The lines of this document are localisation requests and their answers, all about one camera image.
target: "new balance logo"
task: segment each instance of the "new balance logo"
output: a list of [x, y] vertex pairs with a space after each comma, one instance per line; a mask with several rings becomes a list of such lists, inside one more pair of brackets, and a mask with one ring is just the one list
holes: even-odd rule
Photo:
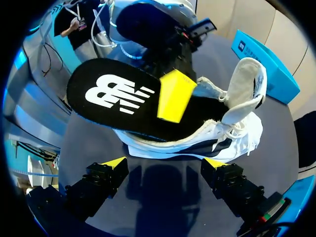
[[[103, 75], [99, 77], [96, 82], [97, 86], [89, 89], [85, 94], [85, 99], [93, 104], [103, 107], [111, 108], [115, 103], [119, 102], [120, 105], [138, 109], [139, 105], [128, 102], [126, 100], [135, 101], [143, 104], [145, 100], [140, 99], [134, 95], [144, 98], [149, 98], [150, 95], [142, 91], [154, 94], [153, 90], [146, 87], [141, 87], [140, 90], [135, 91], [135, 83], [115, 75]], [[134, 111], [120, 108], [119, 111], [132, 115]]]
[[243, 52], [243, 49], [245, 48], [246, 44], [244, 41], [240, 41], [239, 45], [238, 45], [238, 49]]

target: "person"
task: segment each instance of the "person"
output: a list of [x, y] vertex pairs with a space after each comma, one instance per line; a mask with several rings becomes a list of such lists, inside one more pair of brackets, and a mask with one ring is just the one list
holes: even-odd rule
[[[68, 37], [78, 59], [83, 63], [89, 59], [106, 57], [111, 47], [96, 46], [91, 40], [91, 28], [97, 9], [104, 0], [66, 0], [55, 18], [54, 36]], [[95, 40], [102, 45], [110, 42], [97, 24], [93, 29]]]

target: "screw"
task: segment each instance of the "screw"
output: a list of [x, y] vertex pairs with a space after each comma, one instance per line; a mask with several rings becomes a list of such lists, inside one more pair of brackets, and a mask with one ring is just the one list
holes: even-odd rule
[[250, 193], [245, 193], [245, 194], [244, 194], [244, 198], [245, 198], [245, 199], [250, 199]]

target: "dark blue table surface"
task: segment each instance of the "dark blue table surface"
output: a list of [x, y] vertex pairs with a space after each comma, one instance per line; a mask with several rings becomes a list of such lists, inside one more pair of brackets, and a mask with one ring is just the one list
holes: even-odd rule
[[[238, 58], [231, 42], [210, 35], [193, 54], [197, 76], [227, 89]], [[111, 58], [131, 61], [119, 48]], [[234, 160], [265, 195], [284, 193], [297, 179], [298, 149], [289, 108], [267, 97], [255, 111], [263, 134], [258, 148]], [[176, 157], [154, 160], [131, 157], [107, 127], [71, 115], [60, 154], [59, 187], [73, 185], [93, 162], [127, 156], [130, 175], [113, 199], [107, 199], [86, 223], [106, 232], [129, 237], [229, 237], [243, 223], [223, 200], [217, 200], [199, 174], [200, 160]]]

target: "blue cardboard box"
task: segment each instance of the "blue cardboard box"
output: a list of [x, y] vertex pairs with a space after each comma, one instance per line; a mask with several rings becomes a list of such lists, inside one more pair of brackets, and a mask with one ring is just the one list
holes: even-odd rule
[[239, 59], [251, 57], [266, 67], [269, 96], [288, 104], [300, 92], [300, 87], [281, 60], [253, 37], [237, 30], [232, 50]]

